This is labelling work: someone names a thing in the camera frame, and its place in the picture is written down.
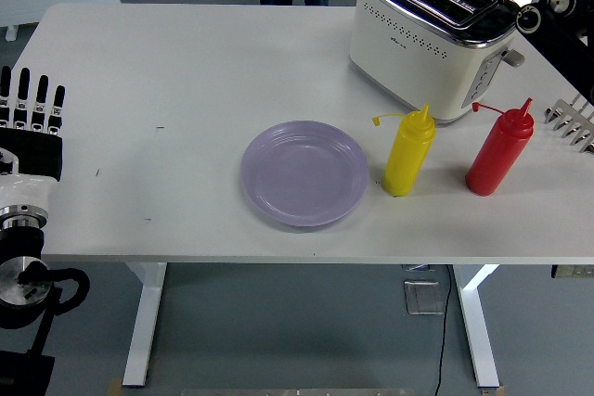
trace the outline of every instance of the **purple plate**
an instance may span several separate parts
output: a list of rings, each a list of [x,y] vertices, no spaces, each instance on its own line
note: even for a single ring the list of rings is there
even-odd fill
[[[241,185],[252,203],[292,226],[338,220],[368,186],[361,147],[342,130],[315,121],[292,121],[259,134],[241,160]]]

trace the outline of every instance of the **table leg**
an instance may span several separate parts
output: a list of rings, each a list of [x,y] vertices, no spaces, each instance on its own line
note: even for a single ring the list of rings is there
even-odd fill
[[[497,267],[498,264],[454,265],[466,335],[471,348],[474,376],[479,388],[499,387],[499,378],[478,291],[478,286]]]
[[[123,375],[125,387],[144,387],[167,263],[127,263],[142,282],[136,324]]]

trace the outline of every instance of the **yellow squeeze bottle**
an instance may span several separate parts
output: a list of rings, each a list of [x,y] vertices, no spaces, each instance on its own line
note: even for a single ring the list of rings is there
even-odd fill
[[[400,113],[376,116],[373,123],[380,125],[380,118],[384,116],[400,116],[403,119],[381,179],[381,187],[393,197],[402,197],[412,189],[420,166],[429,152],[435,138],[435,120],[429,114],[429,104],[406,116]]]

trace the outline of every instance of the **floor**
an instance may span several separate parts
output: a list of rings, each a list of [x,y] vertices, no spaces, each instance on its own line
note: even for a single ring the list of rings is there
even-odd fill
[[[354,3],[330,0],[333,6]],[[20,27],[15,42],[0,39],[1,65],[14,65],[34,28]],[[140,283],[121,263],[52,265],[63,266],[84,269],[92,288],[81,307],[54,322],[45,348],[56,357],[48,396],[298,388],[401,388],[429,396],[438,383],[443,339],[439,394],[480,394],[457,293],[451,294],[444,338],[443,316],[407,313],[404,280],[435,280],[445,295],[443,265],[420,273],[399,265],[170,264],[142,389],[117,385]],[[594,281],[551,279],[550,266],[500,266],[482,284],[481,296],[506,395],[592,393]],[[36,327],[3,330],[0,350],[26,351]]]

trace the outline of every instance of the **toaster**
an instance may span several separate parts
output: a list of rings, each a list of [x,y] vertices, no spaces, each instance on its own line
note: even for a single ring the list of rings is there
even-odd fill
[[[481,101],[510,52],[511,0],[357,0],[350,58],[412,109],[450,122]]]

